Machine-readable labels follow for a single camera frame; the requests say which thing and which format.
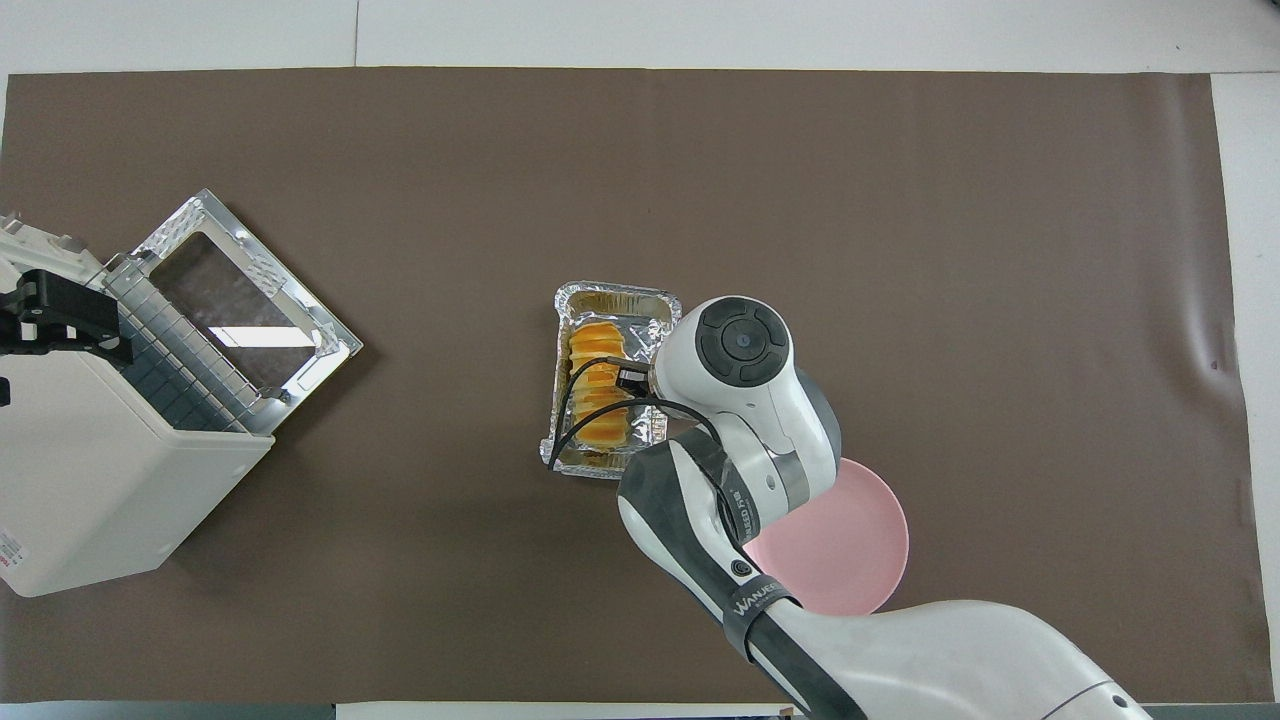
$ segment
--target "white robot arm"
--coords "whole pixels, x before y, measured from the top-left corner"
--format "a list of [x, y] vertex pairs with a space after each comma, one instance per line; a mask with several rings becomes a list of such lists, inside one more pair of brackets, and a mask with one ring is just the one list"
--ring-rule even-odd
[[695, 307], [659, 348], [652, 384], [660, 398], [705, 415], [712, 429], [636, 454], [618, 486], [622, 520], [806, 716], [1149, 717], [1029, 612], [948, 601], [823, 616], [755, 566], [741, 543], [828, 489], [840, 459], [836, 418], [795, 369], [790, 331], [773, 309], [748, 297]]

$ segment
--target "white floor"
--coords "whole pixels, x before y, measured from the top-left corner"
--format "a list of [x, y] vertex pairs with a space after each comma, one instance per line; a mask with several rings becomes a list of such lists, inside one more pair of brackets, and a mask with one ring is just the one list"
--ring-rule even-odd
[[[1280, 9], [1267, 0], [0, 0], [10, 73], [344, 65], [1215, 73], [1263, 588], [1280, 687]], [[0, 119], [3, 119], [0, 106]], [[343, 719], [458, 717], [457, 703]], [[684, 715], [776, 706], [684, 706]], [[517, 717], [468, 706], [468, 717]], [[545, 706], [518, 717], [673, 715]]]

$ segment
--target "brown table cover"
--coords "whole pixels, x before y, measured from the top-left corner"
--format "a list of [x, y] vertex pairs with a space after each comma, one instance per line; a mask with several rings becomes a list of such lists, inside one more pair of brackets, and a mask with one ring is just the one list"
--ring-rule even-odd
[[369, 347], [160, 570], [4, 588], [3, 701], [781, 701], [540, 468], [570, 279], [782, 313], [905, 507], [890, 609], [1271, 698], [1204, 76], [20, 76], [6, 118], [0, 206], [105, 259], [207, 186]]

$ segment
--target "foil container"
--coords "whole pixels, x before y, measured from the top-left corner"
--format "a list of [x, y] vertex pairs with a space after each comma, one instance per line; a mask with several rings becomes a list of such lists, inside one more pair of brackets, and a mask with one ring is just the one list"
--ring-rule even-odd
[[[557, 433], [556, 418], [561, 398], [570, 389], [568, 338], [573, 331], [589, 323], [608, 320], [622, 332], [622, 352], [627, 360], [653, 363], [658, 346], [676, 328], [681, 307], [676, 296], [660, 290], [577, 281], [564, 283], [556, 291], [556, 313], [559, 314], [559, 331], [556, 334], [550, 430], [539, 445], [543, 464], [550, 460], [556, 436], [573, 425], [571, 401], [564, 423]], [[630, 429], [626, 443], [607, 452], [571, 441], [556, 460], [556, 471], [618, 479], [631, 455], [667, 439], [667, 415], [657, 407], [628, 407], [627, 424]]]

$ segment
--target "pink plate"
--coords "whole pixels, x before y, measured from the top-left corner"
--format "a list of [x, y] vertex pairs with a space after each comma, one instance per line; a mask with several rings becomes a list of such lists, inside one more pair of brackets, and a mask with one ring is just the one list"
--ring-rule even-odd
[[806, 610], [867, 615], [906, 569], [902, 506], [876, 473], [840, 459], [836, 484], [744, 546]]

